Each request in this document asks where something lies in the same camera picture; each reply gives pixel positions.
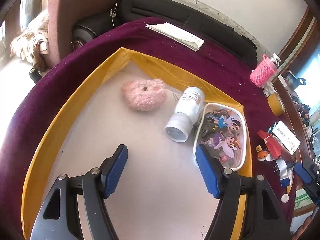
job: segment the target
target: sofa backrest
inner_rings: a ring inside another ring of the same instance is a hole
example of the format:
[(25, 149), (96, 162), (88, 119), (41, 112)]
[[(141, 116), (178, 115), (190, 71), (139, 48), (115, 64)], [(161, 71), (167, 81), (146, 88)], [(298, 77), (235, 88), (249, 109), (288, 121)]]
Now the sofa backrest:
[(193, 34), (218, 44), (249, 67), (257, 66), (255, 44), (231, 27), (186, 5), (171, 0), (119, 0), (119, 17), (131, 22), (144, 17), (158, 17), (183, 27)]
[(80, 19), (111, 9), (116, 0), (49, 0), (49, 62), (55, 66), (72, 51), (72, 27)]

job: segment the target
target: red pouch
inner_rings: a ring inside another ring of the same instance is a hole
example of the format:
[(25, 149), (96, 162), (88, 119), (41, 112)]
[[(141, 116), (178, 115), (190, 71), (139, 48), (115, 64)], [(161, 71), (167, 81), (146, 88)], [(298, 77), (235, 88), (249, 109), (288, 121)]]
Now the red pouch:
[(292, 161), (290, 152), (276, 136), (262, 130), (257, 134), (263, 139), (273, 158), (277, 159), (281, 156), (285, 161)]

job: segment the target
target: purple tablecloth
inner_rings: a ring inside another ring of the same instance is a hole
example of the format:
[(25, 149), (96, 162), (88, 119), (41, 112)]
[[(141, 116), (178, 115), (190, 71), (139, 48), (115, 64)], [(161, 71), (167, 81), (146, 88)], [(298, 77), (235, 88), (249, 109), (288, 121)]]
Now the purple tablecloth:
[[(144, 18), (111, 30), (67, 56), (30, 91), (14, 114), (0, 151), (0, 209), (21, 231), (22, 187), (33, 154), (60, 108), (106, 58), (120, 47), (160, 58), (201, 77), (244, 106), (251, 147), (253, 173), (263, 174), (278, 200), (285, 189), (273, 172), (273, 163), (258, 162), (255, 147), (262, 143), (257, 135), (278, 121), (271, 112), (262, 90), (250, 81), (251, 70), (217, 45), (205, 41), (197, 52), (145, 28), (146, 23), (163, 20)], [(291, 223), (295, 190), (282, 208)]]

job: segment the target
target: white bottle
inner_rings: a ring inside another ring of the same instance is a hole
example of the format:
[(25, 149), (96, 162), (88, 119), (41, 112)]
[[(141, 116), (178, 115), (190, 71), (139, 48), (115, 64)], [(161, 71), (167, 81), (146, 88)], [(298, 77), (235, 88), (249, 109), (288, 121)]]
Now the white bottle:
[(165, 131), (171, 140), (185, 142), (198, 120), (204, 102), (204, 93), (196, 87), (187, 88), (180, 97)]

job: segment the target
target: white bottle cap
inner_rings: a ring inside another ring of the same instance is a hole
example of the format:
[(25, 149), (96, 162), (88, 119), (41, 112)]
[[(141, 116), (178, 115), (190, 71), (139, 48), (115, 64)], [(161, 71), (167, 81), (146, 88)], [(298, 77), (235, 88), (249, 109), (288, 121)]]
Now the white bottle cap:
[(282, 197), (281, 197), (281, 202), (282, 203), (287, 203), (289, 201), (289, 195), (286, 193), (286, 194), (283, 194)]
[(174, 113), (164, 130), (169, 138), (175, 142), (185, 142), (193, 127), (191, 119), (183, 113)]

